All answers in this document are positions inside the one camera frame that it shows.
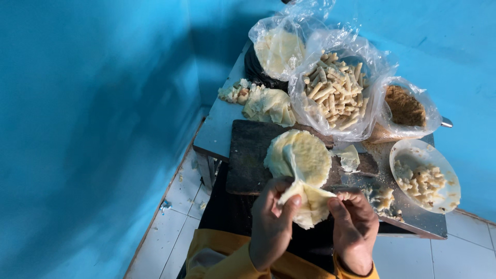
dark cutting board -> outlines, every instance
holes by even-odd
[[[333,147],[332,136],[323,136],[309,126],[296,124],[283,128],[274,123],[256,122],[249,120],[234,120],[231,136],[231,150],[229,153],[229,171],[227,174],[226,191],[231,194],[258,195],[267,181],[272,178],[270,171],[263,167],[263,160],[267,156],[267,149],[271,141],[278,135],[291,129],[306,130],[321,139],[328,149]],[[376,176],[377,163],[368,153],[359,153],[360,166],[363,175]],[[343,174],[337,156],[332,158],[332,168],[326,186],[341,184]]]

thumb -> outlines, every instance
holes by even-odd
[[[336,225],[347,229],[355,229],[355,226],[353,226],[353,222],[351,221],[350,213],[342,201],[338,198],[330,198],[327,201],[327,207],[329,208],[332,217],[334,217],[334,222]]]
[[[293,222],[293,216],[296,214],[301,206],[302,196],[294,195],[290,197],[282,208],[281,216],[279,216],[281,222],[291,225],[291,222]]]

metal handle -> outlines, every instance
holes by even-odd
[[[446,117],[443,116],[442,117],[441,126],[452,128],[453,127],[453,122],[451,122],[451,120],[449,120],[448,118],[446,118]]]

clear plastic bag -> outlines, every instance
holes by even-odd
[[[392,121],[392,113],[389,105],[384,101],[381,106],[381,112],[376,117],[375,127],[372,135],[369,138],[371,143],[381,143],[402,139],[420,139],[428,134],[434,132],[441,126],[442,116],[437,110],[436,105],[429,97],[425,89],[420,89],[408,80],[400,76],[384,77],[377,81],[377,90],[381,94],[386,93],[389,85],[399,85],[406,89],[405,93],[413,96],[420,102],[426,111],[426,125],[420,126],[406,126],[399,125]]]
[[[303,75],[309,72],[319,61],[322,52],[315,51],[305,62],[297,67],[289,80],[289,94],[298,123],[312,126],[319,133],[333,135],[342,141],[361,141],[367,139],[373,129],[374,118],[381,110],[385,92],[378,88],[377,80],[392,76],[396,72],[398,62],[389,51],[380,51],[366,38],[359,37],[354,28],[315,30],[308,39],[308,49],[324,49],[325,53],[336,52],[339,62],[348,65],[363,63],[362,73],[368,79],[367,88],[362,91],[364,98],[369,98],[363,118],[344,130],[331,128],[324,115],[318,110],[315,101],[304,92]]]
[[[249,31],[256,56],[264,74],[288,81],[293,70],[313,48],[306,47],[309,36],[316,29],[325,29],[323,23],[335,0],[293,0],[273,17],[259,20]]]

floor tile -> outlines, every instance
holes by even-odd
[[[433,279],[428,239],[378,237],[373,260],[381,279]]]
[[[493,249],[486,222],[455,211],[446,214],[448,233]]]
[[[174,178],[165,199],[172,204],[172,208],[184,214],[188,214],[194,197],[200,188],[200,171],[194,165],[196,153],[193,149],[188,151],[184,163]]]
[[[159,211],[125,279],[157,279],[171,254],[187,216]]]
[[[435,279],[495,277],[496,257],[493,250],[454,236],[431,242]]]
[[[162,275],[160,275],[160,279],[175,279],[178,276],[179,271],[186,260],[187,251],[191,240],[193,239],[194,230],[198,228],[199,224],[200,220],[188,216],[183,229],[179,234],[179,238],[174,245],[174,249],[169,256],[169,260],[165,265],[164,271],[162,272]]]
[[[202,184],[200,190],[198,191],[198,194],[196,194],[196,197],[194,198],[194,204],[191,206],[188,216],[201,219],[203,211],[205,210],[205,208],[201,209],[201,205],[202,203],[207,204],[209,200],[210,196],[207,194],[205,185]]]
[[[493,241],[493,249],[496,250],[496,226],[488,224],[489,233],[491,234],[491,240]]]

